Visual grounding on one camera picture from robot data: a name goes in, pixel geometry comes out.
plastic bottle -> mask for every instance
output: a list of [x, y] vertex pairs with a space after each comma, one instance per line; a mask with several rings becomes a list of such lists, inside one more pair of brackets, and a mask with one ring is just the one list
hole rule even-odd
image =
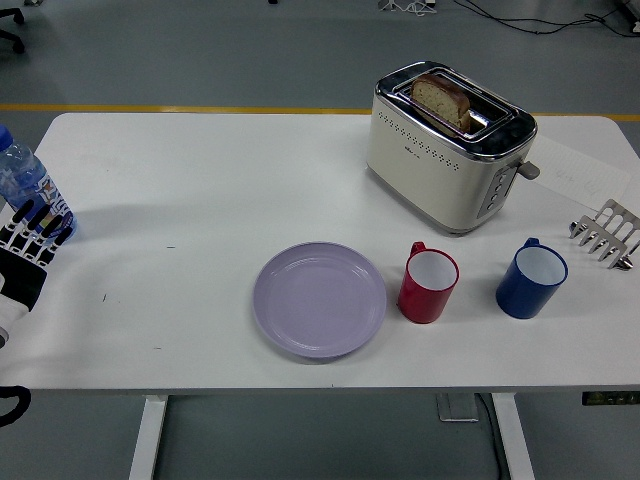
[[51, 211], [40, 222], [36, 233], [40, 233], [56, 215], [62, 215], [63, 221], [50, 234], [49, 242], [67, 226], [71, 226], [75, 232], [77, 219], [51, 180], [47, 169], [27, 145], [13, 139], [4, 125], [0, 125], [0, 195], [14, 211], [29, 198], [33, 199], [35, 205], [23, 220], [25, 224], [43, 205], [51, 205]]

toaster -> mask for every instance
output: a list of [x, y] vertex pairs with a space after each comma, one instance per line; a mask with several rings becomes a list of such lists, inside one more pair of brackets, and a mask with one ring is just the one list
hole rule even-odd
[[[411, 84], [429, 73], [469, 98], [471, 128], [462, 132], [411, 98]], [[453, 69], [418, 62], [375, 87], [367, 164], [391, 189], [448, 233], [469, 232], [504, 205], [516, 174], [540, 171], [525, 161], [538, 127], [519, 107]]]

blue mug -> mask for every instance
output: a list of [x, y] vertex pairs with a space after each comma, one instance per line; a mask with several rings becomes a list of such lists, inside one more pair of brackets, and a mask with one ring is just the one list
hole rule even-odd
[[498, 289], [496, 300], [515, 318], [535, 317], [569, 275], [558, 252], [529, 238], [516, 252]]

purple plate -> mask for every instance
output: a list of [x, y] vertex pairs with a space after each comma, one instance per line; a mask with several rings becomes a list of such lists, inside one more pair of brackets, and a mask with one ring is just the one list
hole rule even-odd
[[387, 308], [378, 270], [355, 250], [304, 243], [273, 257], [253, 290], [258, 325], [276, 345], [311, 358], [352, 352], [382, 325]]

table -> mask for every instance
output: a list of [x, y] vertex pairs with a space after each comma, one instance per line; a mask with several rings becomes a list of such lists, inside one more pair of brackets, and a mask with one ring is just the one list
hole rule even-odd
[[[621, 202], [640, 211], [640, 160], [614, 122], [537, 120], [542, 137], [628, 172]], [[468, 235], [446, 236], [367, 169], [369, 121], [169, 113], [56, 118], [36, 153], [79, 229], [50, 265], [33, 312], [10, 332], [0, 352], [0, 383], [143, 395], [640, 386], [638, 273], [607, 270], [568, 238], [569, 223], [591, 210], [519, 178], [495, 218]], [[8, 215], [5, 208], [2, 219]], [[538, 317], [522, 321], [506, 316], [493, 292], [530, 236], [562, 254], [570, 275]], [[418, 240], [450, 253], [461, 270], [443, 316], [426, 326], [408, 322], [395, 306]], [[252, 315], [251, 292], [264, 264], [310, 241], [359, 251], [387, 288], [377, 335], [333, 361], [280, 350]]]

